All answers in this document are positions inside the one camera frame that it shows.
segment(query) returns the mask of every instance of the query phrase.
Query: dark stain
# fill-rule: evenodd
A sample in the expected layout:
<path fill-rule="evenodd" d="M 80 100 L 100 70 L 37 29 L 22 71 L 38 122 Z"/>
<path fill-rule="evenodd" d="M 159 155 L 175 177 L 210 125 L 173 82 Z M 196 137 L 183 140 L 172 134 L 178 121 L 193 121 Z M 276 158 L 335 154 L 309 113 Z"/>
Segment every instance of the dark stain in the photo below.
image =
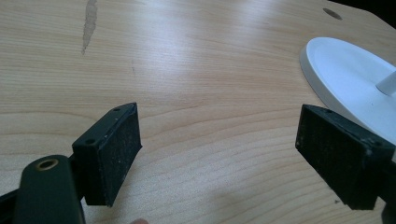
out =
<path fill-rule="evenodd" d="M 324 7 L 323 11 L 325 11 L 327 14 L 329 14 L 331 17 L 336 18 L 337 20 L 341 21 L 343 18 L 338 15 L 336 12 L 329 10 L 328 8 Z"/>
<path fill-rule="evenodd" d="M 85 54 L 85 49 L 88 47 L 91 41 L 91 36 L 96 28 L 96 13 L 98 11 L 96 0 L 89 0 L 87 7 L 85 8 L 85 25 L 84 25 L 84 35 L 82 37 L 82 51 Z"/>

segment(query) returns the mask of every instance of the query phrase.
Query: wood grain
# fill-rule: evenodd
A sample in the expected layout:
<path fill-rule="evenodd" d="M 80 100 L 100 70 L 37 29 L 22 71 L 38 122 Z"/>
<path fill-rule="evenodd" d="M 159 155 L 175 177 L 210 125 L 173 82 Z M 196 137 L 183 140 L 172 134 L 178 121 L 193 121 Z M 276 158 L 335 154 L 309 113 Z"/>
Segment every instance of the wood grain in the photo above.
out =
<path fill-rule="evenodd" d="M 87 223 L 381 223 L 339 202 L 294 148 L 301 104 L 323 105 L 299 52 L 313 37 L 396 64 L 396 31 L 317 0 L 0 2 L 0 193 L 108 109 L 139 107 L 143 149 L 113 208 Z M 337 20 L 328 8 L 342 17 Z"/>

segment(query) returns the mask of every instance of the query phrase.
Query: white object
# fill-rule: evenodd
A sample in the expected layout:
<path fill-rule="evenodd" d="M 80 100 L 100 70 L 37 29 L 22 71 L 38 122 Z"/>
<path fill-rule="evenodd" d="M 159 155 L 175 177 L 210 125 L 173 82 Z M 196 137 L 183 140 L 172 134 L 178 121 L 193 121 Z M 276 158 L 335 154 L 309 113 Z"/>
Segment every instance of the white object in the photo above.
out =
<path fill-rule="evenodd" d="M 317 37 L 300 54 L 304 75 L 322 102 L 396 145 L 396 68 L 345 41 Z"/>
<path fill-rule="evenodd" d="M 396 72 L 376 84 L 376 87 L 384 94 L 391 96 L 396 92 Z"/>

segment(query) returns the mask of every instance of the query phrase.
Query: screw hole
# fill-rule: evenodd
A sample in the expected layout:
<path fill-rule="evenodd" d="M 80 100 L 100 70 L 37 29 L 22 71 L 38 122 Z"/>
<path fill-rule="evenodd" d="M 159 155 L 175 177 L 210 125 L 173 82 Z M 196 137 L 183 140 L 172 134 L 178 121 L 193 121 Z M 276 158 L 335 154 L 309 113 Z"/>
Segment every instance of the screw hole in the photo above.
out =
<path fill-rule="evenodd" d="M 37 166 L 36 169 L 38 171 L 46 171 L 46 170 L 50 170 L 53 167 L 55 167 L 56 165 L 58 165 L 59 161 L 56 159 L 48 159 L 48 160 L 44 160 L 42 162 L 40 162 Z"/>
<path fill-rule="evenodd" d="M 87 145 L 90 145 L 90 144 L 93 144 L 93 143 L 95 143 L 94 139 L 88 139 L 87 141 L 85 141 L 85 144 L 87 144 Z"/>
<path fill-rule="evenodd" d="M 339 20 L 339 21 L 341 21 L 343 18 L 340 16 L 340 15 L 338 15 L 336 12 L 334 12 L 334 11 L 332 11 L 332 10 L 330 10 L 330 9 L 328 9 L 328 8 L 323 8 L 323 11 L 325 11 L 329 16 L 331 16 L 331 17 L 333 17 L 333 18 L 336 18 L 337 20 Z"/>

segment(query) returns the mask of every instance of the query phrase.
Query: white base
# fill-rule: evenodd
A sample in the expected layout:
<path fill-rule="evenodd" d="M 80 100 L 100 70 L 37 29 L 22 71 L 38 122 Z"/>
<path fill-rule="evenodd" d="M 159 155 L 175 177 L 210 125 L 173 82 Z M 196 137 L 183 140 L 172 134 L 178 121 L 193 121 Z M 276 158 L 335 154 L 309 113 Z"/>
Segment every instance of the white base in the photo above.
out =
<path fill-rule="evenodd" d="M 396 94 L 375 85 L 396 68 L 345 41 L 317 37 L 300 54 L 304 75 L 323 103 L 396 145 Z"/>

